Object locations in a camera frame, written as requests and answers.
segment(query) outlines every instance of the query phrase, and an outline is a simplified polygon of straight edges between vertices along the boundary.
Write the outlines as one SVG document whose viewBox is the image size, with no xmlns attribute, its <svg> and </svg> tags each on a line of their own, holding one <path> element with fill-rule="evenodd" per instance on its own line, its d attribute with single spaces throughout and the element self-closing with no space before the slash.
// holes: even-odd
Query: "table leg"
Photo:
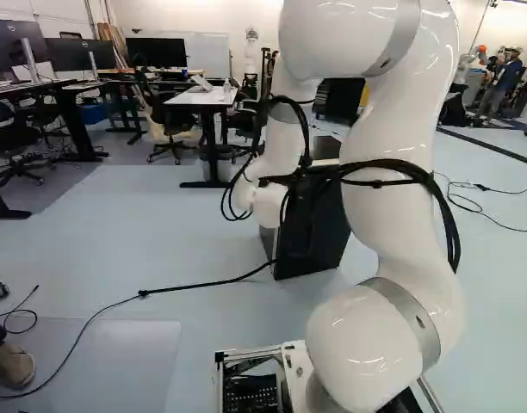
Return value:
<svg viewBox="0 0 527 413">
<path fill-rule="evenodd" d="M 72 142 L 76 146 L 76 153 L 68 153 L 59 160 L 73 162 L 101 162 L 101 157 L 107 157 L 107 152 L 98 152 L 93 149 L 91 138 L 82 122 L 80 109 L 76 104 L 76 93 L 69 90 L 59 90 L 55 95 L 65 120 Z"/>
<path fill-rule="evenodd" d="M 227 145 L 227 134 L 229 129 L 227 127 L 227 108 L 221 109 L 221 143 Z"/>
<path fill-rule="evenodd" d="M 113 119 L 113 113 L 110 110 L 109 99 L 107 99 L 107 90 L 101 90 L 101 98 L 102 104 L 105 105 L 105 108 L 107 109 L 107 117 L 110 125 L 112 126 L 111 129 L 116 129 L 116 122 Z"/>
<path fill-rule="evenodd" d="M 135 103 L 135 95 L 133 94 L 133 86 L 126 88 L 127 101 L 129 102 L 129 110 L 132 113 L 133 123 L 135 124 L 135 135 L 128 140 L 128 145 L 133 145 L 141 139 L 141 137 L 146 133 L 141 129 L 140 117 L 137 114 L 137 104 Z"/>
<path fill-rule="evenodd" d="M 208 147 L 210 180 L 205 182 L 182 182 L 179 188 L 228 188 L 229 182 L 220 181 L 218 177 L 218 151 L 215 143 L 214 112 L 202 114 L 201 120 Z"/>
<path fill-rule="evenodd" d="M 32 215 L 29 211 L 18 211 L 9 209 L 2 196 L 0 195 L 0 219 L 26 219 Z"/>
<path fill-rule="evenodd" d="M 130 86 L 128 85 L 126 85 L 125 87 L 126 90 L 130 89 Z M 115 104 L 115 106 L 118 108 L 118 111 L 120 112 L 120 119 L 123 126 L 116 126 L 116 124 L 114 124 L 113 127 L 106 129 L 106 131 L 118 133 L 136 132 L 135 128 L 129 126 L 129 118 L 127 117 L 126 105 L 124 105 L 124 101 L 122 100 L 120 95 L 120 85 L 113 85 L 112 89 L 110 90 L 110 94 L 112 96 L 112 102 Z"/>
</svg>

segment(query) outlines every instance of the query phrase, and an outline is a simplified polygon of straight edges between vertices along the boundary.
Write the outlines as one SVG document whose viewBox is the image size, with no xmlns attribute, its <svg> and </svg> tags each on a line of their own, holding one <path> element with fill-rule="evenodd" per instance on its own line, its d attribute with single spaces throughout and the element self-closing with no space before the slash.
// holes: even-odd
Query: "computer monitor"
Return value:
<svg viewBox="0 0 527 413">
<path fill-rule="evenodd" d="M 46 39 L 49 58 L 54 71 L 90 71 L 90 52 L 97 69 L 116 67 L 112 41 L 82 39 Z"/>
<path fill-rule="evenodd" d="M 187 67 L 184 39 L 126 38 L 132 66 Z"/>
<path fill-rule="evenodd" d="M 0 71 L 27 63 L 21 43 L 25 37 L 30 40 L 36 62 L 49 60 L 46 41 L 37 22 L 0 20 Z"/>
</svg>

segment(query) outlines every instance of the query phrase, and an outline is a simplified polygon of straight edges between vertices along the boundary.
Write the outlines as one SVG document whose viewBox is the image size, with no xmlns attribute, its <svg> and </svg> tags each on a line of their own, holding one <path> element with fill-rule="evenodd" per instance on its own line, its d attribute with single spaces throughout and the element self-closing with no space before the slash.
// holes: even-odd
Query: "person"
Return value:
<svg viewBox="0 0 527 413">
<path fill-rule="evenodd" d="M 493 78 L 492 83 L 489 85 L 489 88 L 481 99 L 480 108 L 478 110 L 478 117 L 487 113 L 487 119 L 482 125 L 489 125 L 492 117 L 497 114 L 499 105 L 505 98 L 506 92 L 510 90 L 518 80 L 518 75 L 522 70 L 522 67 L 524 67 L 522 60 L 520 60 L 519 57 L 522 50 L 521 47 L 512 48 L 510 59 L 507 62 L 503 62 L 500 59 L 497 60 L 497 70 L 501 69 L 501 72 L 498 79 L 495 79 L 495 77 Z"/>
<path fill-rule="evenodd" d="M 0 325 L 0 382 L 21 389 L 34 379 L 34 357 L 20 347 L 5 341 L 7 330 Z"/>
</svg>

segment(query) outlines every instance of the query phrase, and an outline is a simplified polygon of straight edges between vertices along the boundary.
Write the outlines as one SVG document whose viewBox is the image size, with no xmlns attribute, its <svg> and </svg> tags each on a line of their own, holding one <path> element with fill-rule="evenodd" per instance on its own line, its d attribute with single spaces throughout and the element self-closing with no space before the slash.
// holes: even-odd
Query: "metal frame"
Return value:
<svg viewBox="0 0 527 413">
<path fill-rule="evenodd" d="M 283 411 L 281 383 L 286 380 L 288 382 L 288 392 L 293 412 L 307 413 L 305 386 L 313 372 L 313 366 L 308 365 L 311 362 L 305 353 L 305 343 L 303 341 L 285 342 L 282 345 L 249 350 L 233 349 L 216 352 L 214 363 L 216 412 L 223 413 L 224 383 L 227 378 L 243 374 L 254 367 L 261 366 L 267 361 L 276 361 L 278 365 L 276 374 L 279 411 Z M 302 386 L 299 384 L 296 385 L 295 381 L 297 379 L 300 380 L 299 384 L 302 384 Z M 417 384 L 424 393 L 434 413 L 444 413 L 436 394 L 431 389 L 424 375 L 417 380 Z"/>
</svg>

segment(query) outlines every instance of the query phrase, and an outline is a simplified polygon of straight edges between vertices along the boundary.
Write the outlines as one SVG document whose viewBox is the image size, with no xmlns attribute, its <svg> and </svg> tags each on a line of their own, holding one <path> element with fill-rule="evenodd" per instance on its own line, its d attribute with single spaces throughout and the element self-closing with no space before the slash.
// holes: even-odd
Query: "laptop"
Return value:
<svg viewBox="0 0 527 413">
<path fill-rule="evenodd" d="M 191 77 L 191 79 L 193 79 L 198 84 L 198 86 L 189 89 L 189 93 L 208 93 L 214 89 L 214 86 L 212 86 L 208 80 L 200 75 L 194 75 Z"/>
</svg>

